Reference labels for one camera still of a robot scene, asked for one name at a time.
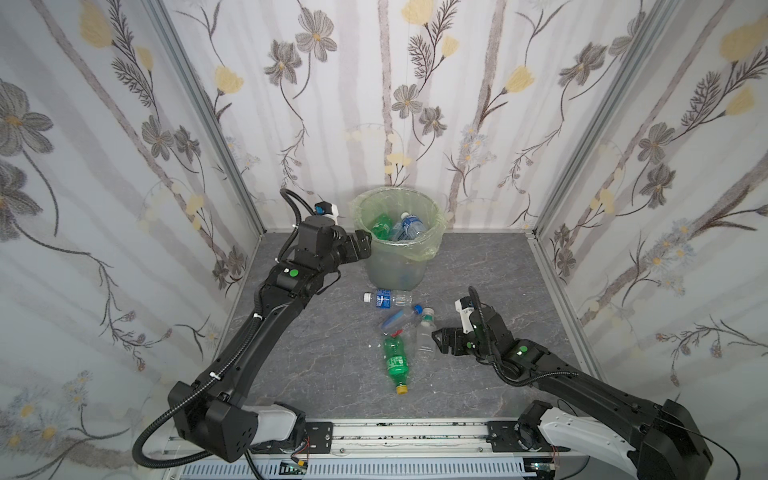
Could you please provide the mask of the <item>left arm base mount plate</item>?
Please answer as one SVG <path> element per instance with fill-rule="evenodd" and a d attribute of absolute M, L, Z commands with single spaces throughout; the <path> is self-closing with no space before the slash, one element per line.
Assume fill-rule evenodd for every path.
<path fill-rule="evenodd" d="M 287 440 L 271 441 L 260 450 L 268 454 L 329 454 L 332 447 L 332 422 L 306 422 L 296 426 Z"/>

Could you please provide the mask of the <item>blue label water bottle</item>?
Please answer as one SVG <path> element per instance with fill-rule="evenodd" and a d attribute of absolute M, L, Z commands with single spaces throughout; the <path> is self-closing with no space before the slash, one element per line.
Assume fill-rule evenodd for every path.
<path fill-rule="evenodd" d="M 401 214 L 400 222 L 393 227 L 390 239 L 396 242 L 412 241 L 426 233 L 428 230 L 429 228 L 418 216 L 409 212 L 403 212 Z"/>

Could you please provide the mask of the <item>green Sprite bottle front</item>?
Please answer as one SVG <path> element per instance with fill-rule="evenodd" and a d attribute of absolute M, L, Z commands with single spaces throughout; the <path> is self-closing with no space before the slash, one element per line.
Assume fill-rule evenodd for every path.
<path fill-rule="evenodd" d="M 387 213 L 379 214 L 373 221 L 370 230 L 375 238 L 389 241 L 392 235 L 394 223 Z"/>

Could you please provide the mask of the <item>green sprite bottle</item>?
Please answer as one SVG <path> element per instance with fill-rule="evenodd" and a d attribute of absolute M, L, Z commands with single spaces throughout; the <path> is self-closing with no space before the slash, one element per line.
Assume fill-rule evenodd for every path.
<path fill-rule="evenodd" d="M 394 223 L 387 213 L 379 214 L 373 221 L 370 230 L 375 238 L 389 241 L 392 235 Z"/>
<path fill-rule="evenodd" d="M 406 394 L 409 391 L 409 364 L 404 342 L 400 336 L 387 336 L 383 346 L 388 377 L 398 395 Z"/>

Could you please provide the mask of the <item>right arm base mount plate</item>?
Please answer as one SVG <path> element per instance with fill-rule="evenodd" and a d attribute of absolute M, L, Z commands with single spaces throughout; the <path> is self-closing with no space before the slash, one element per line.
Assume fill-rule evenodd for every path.
<path fill-rule="evenodd" d="M 538 451 L 541 440 L 538 431 L 517 421 L 489 421 L 486 441 L 494 453 Z"/>

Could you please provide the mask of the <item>square clear bottle white cap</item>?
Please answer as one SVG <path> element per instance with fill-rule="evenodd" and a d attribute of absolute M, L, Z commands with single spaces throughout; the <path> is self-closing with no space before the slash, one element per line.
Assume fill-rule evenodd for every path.
<path fill-rule="evenodd" d="M 416 359 L 427 359 L 435 351 L 435 343 L 432 334 L 436 331 L 435 312 L 432 308 L 425 307 L 421 313 L 419 324 L 416 328 Z"/>

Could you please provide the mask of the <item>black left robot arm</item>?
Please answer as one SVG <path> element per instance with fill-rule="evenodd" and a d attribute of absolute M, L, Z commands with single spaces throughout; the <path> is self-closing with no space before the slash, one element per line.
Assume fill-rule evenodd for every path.
<path fill-rule="evenodd" d="M 275 265 L 254 296 L 254 307 L 237 335 L 194 382 L 177 383 L 168 396 L 169 408 L 135 440 L 132 457 L 149 469 L 170 469 L 216 456 L 227 462 L 248 458 L 253 444 L 272 441 L 266 415 L 244 408 L 254 380 L 287 327 L 310 301 L 328 289 L 325 279 L 344 264 L 372 254 L 372 236 L 365 230 L 346 232 L 331 218 L 332 206 L 310 206 L 296 192 L 283 188 L 294 228 Z M 155 459 L 144 452 L 150 437 L 168 421 L 179 436 L 199 452 L 175 459 Z"/>

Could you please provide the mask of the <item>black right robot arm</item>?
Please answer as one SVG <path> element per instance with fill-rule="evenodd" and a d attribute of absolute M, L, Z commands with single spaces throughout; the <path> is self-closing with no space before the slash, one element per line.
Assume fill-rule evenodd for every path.
<path fill-rule="evenodd" d="M 457 302 L 462 324 L 431 335 L 437 349 L 471 355 L 511 387 L 534 387 L 573 407 L 532 402 L 510 433 L 489 431 L 523 451 L 578 452 L 636 479 L 704 479 L 714 464 L 714 440 L 674 400 L 662 404 L 614 388 L 568 364 L 543 345 L 518 338 L 475 288 Z"/>

